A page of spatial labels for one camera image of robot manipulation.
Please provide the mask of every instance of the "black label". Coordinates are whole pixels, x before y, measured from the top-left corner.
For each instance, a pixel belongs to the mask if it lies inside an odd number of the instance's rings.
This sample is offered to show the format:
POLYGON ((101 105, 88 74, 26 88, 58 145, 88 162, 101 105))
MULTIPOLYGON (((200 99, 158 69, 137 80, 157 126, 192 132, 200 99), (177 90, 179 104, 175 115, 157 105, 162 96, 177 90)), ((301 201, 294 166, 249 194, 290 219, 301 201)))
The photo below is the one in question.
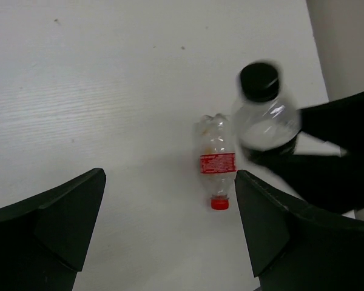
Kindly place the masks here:
POLYGON ((267 155, 293 155, 295 152, 295 148, 297 146, 297 138, 298 135, 295 135, 292 139, 290 139, 285 144, 281 145, 280 147, 276 147, 274 149, 270 150, 255 150, 250 149, 246 147, 245 145, 241 144, 241 150, 244 154, 244 156, 252 161, 256 162, 258 164, 258 160, 262 156, 267 155))

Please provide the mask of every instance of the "gray wall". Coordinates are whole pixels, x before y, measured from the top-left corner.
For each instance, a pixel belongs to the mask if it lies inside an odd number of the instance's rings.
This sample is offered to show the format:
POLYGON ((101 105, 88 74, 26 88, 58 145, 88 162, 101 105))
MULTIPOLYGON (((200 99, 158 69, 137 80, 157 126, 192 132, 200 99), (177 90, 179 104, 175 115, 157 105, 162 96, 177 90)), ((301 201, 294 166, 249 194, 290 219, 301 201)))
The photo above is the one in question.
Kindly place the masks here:
POLYGON ((330 100, 364 91, 364 0, 308 0, 308 8, 330 100))

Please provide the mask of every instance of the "transparent bottle body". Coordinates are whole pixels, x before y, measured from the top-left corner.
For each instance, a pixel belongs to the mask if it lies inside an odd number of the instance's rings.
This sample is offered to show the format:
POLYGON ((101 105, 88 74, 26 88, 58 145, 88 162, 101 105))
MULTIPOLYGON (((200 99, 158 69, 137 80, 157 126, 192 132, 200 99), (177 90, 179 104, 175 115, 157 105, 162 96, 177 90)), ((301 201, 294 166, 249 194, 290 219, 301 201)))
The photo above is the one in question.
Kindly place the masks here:
MULTIPOLYGON (((200 156, 235 153, 231 125, 222 115, 205 115, 198 127, 200 156)), ((201 180, 211 199, 228 199, 228 191, 234 183, 236 172, 201 173, 201 180)))
POLYGON ((272 101, 244 100, 234 114, 233 126, 244 154, 260 155, 275 149, 285 154, 294 151, 301 120, 293 98, 281 90, 272 101))

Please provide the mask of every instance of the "white table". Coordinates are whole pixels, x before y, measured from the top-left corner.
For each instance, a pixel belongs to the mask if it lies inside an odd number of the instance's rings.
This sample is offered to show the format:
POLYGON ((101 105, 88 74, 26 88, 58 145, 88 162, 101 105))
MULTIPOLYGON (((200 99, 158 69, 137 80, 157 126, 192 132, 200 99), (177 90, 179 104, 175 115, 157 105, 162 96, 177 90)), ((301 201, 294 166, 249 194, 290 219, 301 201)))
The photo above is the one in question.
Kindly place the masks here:
POLYGON ((261 58, 300 106, 328 100, 305 0, 0 0, 0 207, 102 167, 75 290, 254 290, 234 193, 208 209, 191 136, 261 58))

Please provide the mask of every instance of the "bottle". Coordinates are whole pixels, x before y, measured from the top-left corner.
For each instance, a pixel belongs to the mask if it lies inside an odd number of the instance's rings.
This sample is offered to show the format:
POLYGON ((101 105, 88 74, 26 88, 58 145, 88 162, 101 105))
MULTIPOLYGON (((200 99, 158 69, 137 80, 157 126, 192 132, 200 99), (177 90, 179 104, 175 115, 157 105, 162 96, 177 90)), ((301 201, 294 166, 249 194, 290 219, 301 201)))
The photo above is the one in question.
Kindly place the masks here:
POLYGON ((242 152, 257 162, 262 155, 291 155, 301 129, 293 98, 280 84, 277 68, 255 62, 240 72, 243 105, 233 125, 242 152))
POLYGON ((201 177, 214 210, 229 208, 228 191, 236 177, 231 125, 222 114, 205 115, 198 126, 201 177))

